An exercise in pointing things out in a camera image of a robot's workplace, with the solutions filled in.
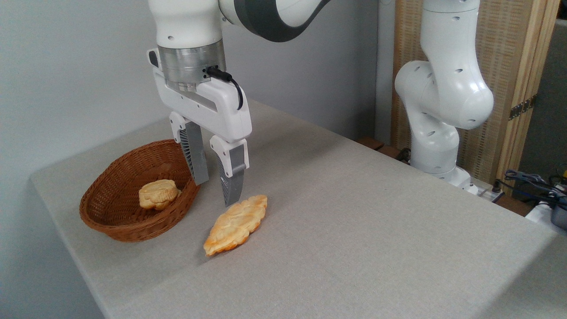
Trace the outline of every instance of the table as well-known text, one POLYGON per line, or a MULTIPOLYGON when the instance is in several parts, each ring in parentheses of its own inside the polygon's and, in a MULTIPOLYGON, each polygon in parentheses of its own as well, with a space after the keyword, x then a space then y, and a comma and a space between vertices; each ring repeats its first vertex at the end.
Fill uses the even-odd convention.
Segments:
POLYGON ((210 150, 211 181, 167 233, 126 244, 79 218, 114 159, 170 138, 166 119, 32 176, 107 318, 565 318, 563 236, 323 128, 250 109, 242 199, 266 194, 266 218, 213 258, 202 244, 225 207, 210 150))

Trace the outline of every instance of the cable connector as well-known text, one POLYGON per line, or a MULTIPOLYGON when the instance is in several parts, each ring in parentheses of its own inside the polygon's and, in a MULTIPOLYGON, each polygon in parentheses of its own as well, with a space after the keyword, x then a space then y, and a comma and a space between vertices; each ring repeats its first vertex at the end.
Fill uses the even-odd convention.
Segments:
POLYGON ((232 75, 230 73, 224 72, 212 66, 208 67, 206 69, 206 72, 210 77, 219 79, 221 81, 230 82, 232 80, 232 75))

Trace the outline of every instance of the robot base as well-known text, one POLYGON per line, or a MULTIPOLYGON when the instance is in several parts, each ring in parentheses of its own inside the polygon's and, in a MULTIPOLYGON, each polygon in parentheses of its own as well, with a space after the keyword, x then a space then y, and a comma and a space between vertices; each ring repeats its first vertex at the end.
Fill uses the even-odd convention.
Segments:
POLYGON ((460 167, 455 166, 455 168, 449 172, 431 175, 439 179, 443 179, 449 184, 457 186, 462 190, 466 190, 469 193, 475 195, 478 195, 479 193, 479 188, 472 183, 471 175, 460 167))

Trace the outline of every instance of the metal hinge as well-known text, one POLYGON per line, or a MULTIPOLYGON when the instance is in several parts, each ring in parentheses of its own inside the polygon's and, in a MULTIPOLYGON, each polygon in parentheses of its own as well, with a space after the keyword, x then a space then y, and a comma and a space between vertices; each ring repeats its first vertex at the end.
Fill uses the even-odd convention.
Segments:
POLYGON ((530 97, 529 99, 525 100, 524 102, 514 106, 511 110, 510 110, 510 118, 509 120, 513 120, 516 117, 520 116, 523 113, 526 113, 530 108, 534 107, 535 104, 535 99, 538 95, 534 95, 532 97, 530 97))

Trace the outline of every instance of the flat bread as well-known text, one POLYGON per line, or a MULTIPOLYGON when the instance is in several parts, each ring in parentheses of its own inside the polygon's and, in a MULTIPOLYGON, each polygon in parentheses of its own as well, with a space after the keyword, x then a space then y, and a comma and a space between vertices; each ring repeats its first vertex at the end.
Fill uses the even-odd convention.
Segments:
POLYGON ((248 236, 260 226, 260 221, 266 215, 266 207, 268 197, 256 195, 232 205, 220 215, 203 245, 207 257, 245 243, 248 236))

